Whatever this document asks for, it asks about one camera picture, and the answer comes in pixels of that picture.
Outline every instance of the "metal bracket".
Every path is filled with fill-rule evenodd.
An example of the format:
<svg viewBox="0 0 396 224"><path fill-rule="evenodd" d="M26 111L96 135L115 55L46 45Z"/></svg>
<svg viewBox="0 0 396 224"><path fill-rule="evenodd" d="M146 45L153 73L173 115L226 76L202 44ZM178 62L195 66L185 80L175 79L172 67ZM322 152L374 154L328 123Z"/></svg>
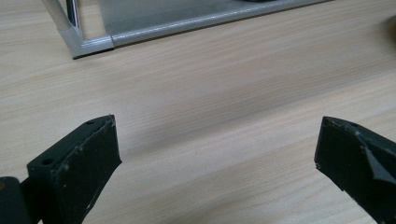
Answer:
<svg viewBox="0 0 396 224"><path fill-rule="evenodd" d="M84 39L78 24L78 6L76 0L67 0L68 16L59 0L42 0L54 20L59 34L64 39L73 59L96 52L112 50L114 44L110 35Z"/></svg>
<svg viewBox="0 0 396 224"><path fill-rule="evenodd" d="M121 164L114 116L89 120L27 165L0 178L0 223L81 224Z"/></svg>
<svg viewBox="0 0 396 224"><path fill-rule="evenodd" d="M42 0L73 58L152 38L329 0L99 0L107 35L84 39L77 0Z"/></svg>

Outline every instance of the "metal frame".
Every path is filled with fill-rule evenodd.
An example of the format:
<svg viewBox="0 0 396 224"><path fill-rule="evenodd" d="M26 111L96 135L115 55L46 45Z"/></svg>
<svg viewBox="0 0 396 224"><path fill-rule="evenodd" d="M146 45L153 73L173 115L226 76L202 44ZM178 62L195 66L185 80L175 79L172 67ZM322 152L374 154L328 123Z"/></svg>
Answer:
<svg viewBox="0 0 396 224"><path fill-rule="evenodd" d="M76 59L101 51L114 49L118 46L128 45L164 35L177 34L228 21L241 20L331 0L218 0L213 1L213 3L210 4L204 4L201 1L194 2L191 0L193 8L189 12L186 12L184 8L178 8L177 0L170 0L166 3L168 8L172 8L172 3L175 4L174 12L170 15L159 16L158 13L154 13L155 16L152 16L151 11L146 12L143 10L143 13L147 13L143 20L139 20L138 17L131 17L129 20L125 20L124 18L118 18L117 14L110 17L108 17L108 15L107 17L104 16L107 34L90 39L84 39L81 32L81 28L78 23L77 0L66 1L67 15L59 0L42 0L52 19L56 23L58 31L69 48L71 55ZM152 2L147 0L130 1L134 4L152 4ZM102 2L102 9L111 8L113 11L117 11L117 7L123 6L122 4L117 5L117 3L117 1L111 1L110 5L105 6L108 2ZM202 15L199 14L199 9L195 10L195 4L197 8L204 6L205 13ZM161 11L162 7L158 6L157 10Z"/></svg>
<svg viewBox="0 0 396 224"><path fill-rule="evenodd" d="M68 14L72 16L72 20L64 13L64 9L59 0L42 0L42 2L55 22L59 34L64 39L74 59L95 52L114 49L114 44L110 35L84 39L78 24L78 6L76 0L68 1L68 5L73 9L68 9Z"/></svg>

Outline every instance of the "screw hole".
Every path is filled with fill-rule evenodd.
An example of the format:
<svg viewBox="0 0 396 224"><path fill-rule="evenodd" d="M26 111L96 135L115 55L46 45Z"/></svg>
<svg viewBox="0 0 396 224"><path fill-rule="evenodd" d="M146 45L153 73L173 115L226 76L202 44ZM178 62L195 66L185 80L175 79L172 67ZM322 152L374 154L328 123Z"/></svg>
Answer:
<svg viewBox="0 0 396 224"><path fill-rule="evenodd" d="M41 162L43 165L51 165L53 163L53 159L45 159Z"/></svg>

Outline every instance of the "black plastic part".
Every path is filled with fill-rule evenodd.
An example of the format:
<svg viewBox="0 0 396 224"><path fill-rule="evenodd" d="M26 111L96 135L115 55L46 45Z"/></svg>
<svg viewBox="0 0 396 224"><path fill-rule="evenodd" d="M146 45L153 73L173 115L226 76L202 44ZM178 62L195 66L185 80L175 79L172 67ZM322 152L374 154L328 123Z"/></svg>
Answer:
<svg viewBox="0 0 396 224"><path fill-rule="evenodd" d="M44 224L80 224L120 163L114 116L82 124L29 162Z"/></svg>
<svg viewBox="0 0 396 224"><path fill-rule="evenodd" d="M378 223L396 223L396 144L358 124L324 117L317 168Z"/></svg>
<svg viewBox="0 0 396 224"><path fill-rule="evenodd" d="M0 177L0 223L32 224L20 181L15 177Z"/></svg>
<svg viewBox="0 0 396 224"><path fill-rule="evenodd" d="M45 205L43 202L43 192L39 188L35 188L32 185L31 179L27 178L21 183L21 189L23 197L26 202L26 207L32 223L38 223L43 217L43 211L45 211Z"/></svg>

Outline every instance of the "table surface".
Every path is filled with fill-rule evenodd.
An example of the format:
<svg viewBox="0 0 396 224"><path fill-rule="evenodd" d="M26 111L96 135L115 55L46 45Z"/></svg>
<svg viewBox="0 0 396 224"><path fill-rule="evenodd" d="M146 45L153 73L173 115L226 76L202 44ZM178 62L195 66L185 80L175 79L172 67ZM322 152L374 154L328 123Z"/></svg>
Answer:
<svg viewBox="0 0 396 224"><path fill-rule="evenodd" d="M103 32L82 3L86 36ZM73 61L0 0L0 175L114 114L123 164L84 223L374 223L316 170L323 116L396 140L396 1L339 0Z"/></svg>

